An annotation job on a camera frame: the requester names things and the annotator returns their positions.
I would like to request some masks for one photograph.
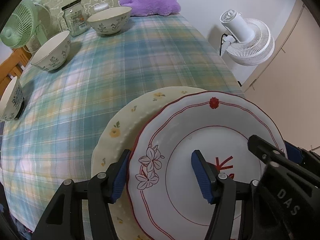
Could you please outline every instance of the white fan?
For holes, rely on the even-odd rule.
[[[226,51],[236,63],[258,65],[272,55],[275,41],[262,21],[243,19],[235,10],[228,10],[220,16],[220,22],[231,33],[223,38],[221,52]]]

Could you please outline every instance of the blue floral pattern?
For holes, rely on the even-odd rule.
[[[107,28],[101,23],[99,24],[99,31],[101,31],[102,33],[108,33]]]
[[[68,49],[69,49],[70,43],[71,43],[70,41],[67,41],[67,44],[64,45],[64,47],[65,47],[66,50],[63,50],[63,51],[61,52],[61,55],[62,55],[63,59],[66,59],[66,57],[67,57],[67,51],[68,51]]]
[[[1,119],[2,120],[5,120],[5,121],[10,121],[12,120],[13,118],[15,118],[16,116],[14,115],[14,113],[11,113],[10,115],[5,115],[4,117],[2,117]]]
[[[117,23],[116,24],[111,24],[111,27],[112,27],[112,30],[113,31],[116,31],[116,30],[118,30],[118,28],[119,28],[119,25],[120,25],[120,22],[122,22],[124,19],[126,19],[126,16],[124,16],[124,17],[121,17],[121,18],[119,18],[119,19],[117,19],[116,21],[117,21]]]
[[[12,103],[14,104],[14,107],[16,108],[17,111],[19,110],[19,108],[21,106],[22,100],[23,100],[22,89],[21,89],[21,86],[18,86],[16,88],[16,91],[15,91],[13,99],[12,99]]]
[[[56,58],[56,57],[51,57],[50,61],[51,61],[52,63],[49,64],[49,66],[53,67],[53,69],[56,69],[56,68],[58,68],[58,67],[61,65],[61,63],[58,62],[59,59]]]
[[[41,70],[44,70],[44,71],[49,71],[49,69],[48,68],[46,68],[46,67],[39,67],[39,66],[37,66],[38,68],[40,68]]]

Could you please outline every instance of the glass jar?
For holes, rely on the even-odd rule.
[[[62,7],[61,10],[63,11],[63,18],[66,21],[72,37],[76,37],[90,28],[81,0],[75,0]]]

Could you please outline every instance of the cabinet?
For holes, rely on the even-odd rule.
[[[307,150],[320,145],[320,28],[308,9],[245,96],[272,118],[285,140]]]

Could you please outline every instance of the ceramic bowl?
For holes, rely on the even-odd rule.
[[[23,93],[19,79],[12,79],[0,100],[0,121],[10,121],[20,117],[23,110]]]
[[[31,59],[31,65],[44,71],[60,67],[70,52],[70,31],[58,33],[49,39]]]
[[[130,18],[132,8],[121,6],[98,12],[88,18],[91,27],[100,34],[114,34],[121,30]]]

